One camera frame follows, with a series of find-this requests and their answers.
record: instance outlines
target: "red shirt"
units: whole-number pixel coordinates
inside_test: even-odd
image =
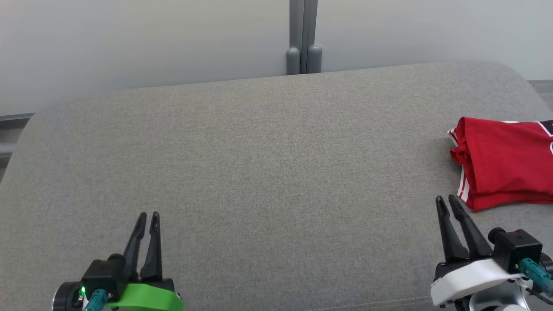
[[[553,203],[553,120],[499,122],[462,117],[449,130],[462,165],[457,195],[473,211],[511,202]]]

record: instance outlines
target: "gray upholstered couch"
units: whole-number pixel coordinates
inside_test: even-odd
[[[164,272],[188,310],[431,310],[443,256],[434,198],[459,184],[446,131],[461,116],[553,112],[489,63],[123,90],[47,108],[0,185],[0,309],[47,310],[60,283],[122,252],[139,212],[157,210]],[[473,218],[484,232],[524,228],[553,253],[552,206]]]

